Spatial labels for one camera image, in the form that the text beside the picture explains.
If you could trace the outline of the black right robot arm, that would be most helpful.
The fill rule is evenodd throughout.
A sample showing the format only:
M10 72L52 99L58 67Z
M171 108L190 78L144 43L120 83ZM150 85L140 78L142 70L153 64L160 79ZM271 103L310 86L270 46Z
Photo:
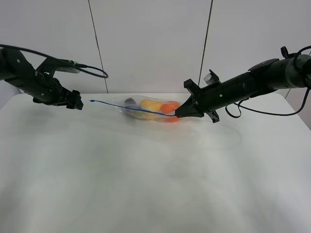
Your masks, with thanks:
M175 111L177 118L203 117L219 122L217 110L248 98L270 94L280 89L311 86L311 57L307 54L284 54L282 60L270 59L250 68L246 73L225 82L210 71L207 85L200 88L191 79L184 81L190 97Z

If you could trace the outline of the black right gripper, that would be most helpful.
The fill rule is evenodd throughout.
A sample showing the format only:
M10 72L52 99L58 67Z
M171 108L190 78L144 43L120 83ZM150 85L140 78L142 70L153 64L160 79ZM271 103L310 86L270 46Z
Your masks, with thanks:
M177 118L183 117L203 117L208 115L213 123L220 121L216 110L220 109L228 103L225 100L225 88L230 81L221 82L219 77L212 71L215 83L200 88L192 79L184 81L184 88L190 93L190 97L178 107L174 114Z

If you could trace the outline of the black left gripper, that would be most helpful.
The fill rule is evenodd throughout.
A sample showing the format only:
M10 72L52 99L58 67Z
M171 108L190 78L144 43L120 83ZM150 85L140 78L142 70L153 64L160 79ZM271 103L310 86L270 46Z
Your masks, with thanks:
M46 94L41 93L40 98L33 97L33 102L52 106L66 106L68 109L77 110L82 110L84 106L81 93L77 90L67 90L56 78L52 78L48 92Z

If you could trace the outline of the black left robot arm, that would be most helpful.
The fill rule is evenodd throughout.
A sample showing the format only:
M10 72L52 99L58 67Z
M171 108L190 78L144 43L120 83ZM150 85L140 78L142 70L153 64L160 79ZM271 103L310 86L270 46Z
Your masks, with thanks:
M34 103L52 106L66 106L82 110L79 91L64 88L55 72L79 73L71 60L46 58L34 68L25 56L15 49L0 49L0 79L33 97Z

